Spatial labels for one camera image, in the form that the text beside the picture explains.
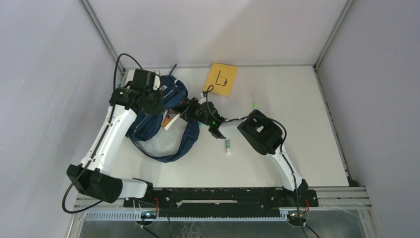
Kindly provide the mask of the yellow Little Prince book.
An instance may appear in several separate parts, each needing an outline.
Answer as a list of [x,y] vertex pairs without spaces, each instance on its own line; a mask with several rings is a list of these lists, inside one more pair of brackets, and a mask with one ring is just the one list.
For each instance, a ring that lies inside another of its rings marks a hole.
[[206,92],[210,85],[214,94],[228,97],[233,88],[238,67],[228,64],[216,63],[211,65],[203,91]]

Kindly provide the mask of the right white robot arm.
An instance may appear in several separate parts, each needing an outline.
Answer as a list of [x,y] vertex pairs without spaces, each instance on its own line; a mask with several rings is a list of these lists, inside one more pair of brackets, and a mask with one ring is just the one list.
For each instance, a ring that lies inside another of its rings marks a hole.
[[193,98],[187,103],[186,117],[194,119],[209,127],[209,132],[216,139],[226,139],[222,127],[239,122],[237,129],[250,146],[263,156],[271,156],[282,187],[286,192],[287,202],[292,206],[300,206],[306,200],[309,186],[293,166],[285,149],[286,128],[278,121],[267,117],[261,111],[253,109],[247,116],[227,119],[218,113],[212,102],[205,98]]

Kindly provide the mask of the navy blue student backpack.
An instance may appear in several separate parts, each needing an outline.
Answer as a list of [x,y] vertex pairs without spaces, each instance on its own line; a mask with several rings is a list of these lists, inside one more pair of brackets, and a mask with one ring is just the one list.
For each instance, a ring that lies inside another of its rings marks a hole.
[[163,163],[174,162],[186,155],[198,140],[200,134],[198,121],[189,121],[182,134],[179,148],[172,155],[153,156],[142,145],[142,142],[157,135],[160,129],[168,130],[180,117],[180,114],[173,109],[187,101],[188,90],[186,86],[172,75],[175,68],[176,66],[171,69],[168,75],[160,77],[165,113],[162,115],[139,114],[126,133],[126,136],[143,154]]

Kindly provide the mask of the teal white glue stick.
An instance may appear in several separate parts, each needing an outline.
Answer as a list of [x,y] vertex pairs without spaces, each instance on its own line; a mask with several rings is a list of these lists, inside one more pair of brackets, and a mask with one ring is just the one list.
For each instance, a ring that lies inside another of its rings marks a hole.
[[227,155],[231,154],[231,145],[230,145],[230,139],[226,138],[225,139],[225,152]]

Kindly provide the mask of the Jane Eyre colourful book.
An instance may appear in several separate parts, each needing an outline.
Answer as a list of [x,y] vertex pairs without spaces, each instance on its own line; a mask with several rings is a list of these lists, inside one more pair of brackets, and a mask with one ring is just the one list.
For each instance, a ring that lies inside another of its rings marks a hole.
[[161,127],[164,130],[169,130],[173,123],[181,116],[180,113],[174,110],[167,110],[163,116]]

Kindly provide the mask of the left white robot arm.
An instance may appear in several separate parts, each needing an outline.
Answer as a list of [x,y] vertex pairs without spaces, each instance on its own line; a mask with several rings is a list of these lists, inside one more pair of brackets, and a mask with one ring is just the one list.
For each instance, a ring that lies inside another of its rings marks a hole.
[[111,176],[117,151],[136,117],[164,112],[160,75],[143,69],[128,72],[128,85],[113,90],[105,121],[87,155],[66,174],[71,188],[102,202],[135,198],[144,207],[153,204],[155,194],[139,179]]

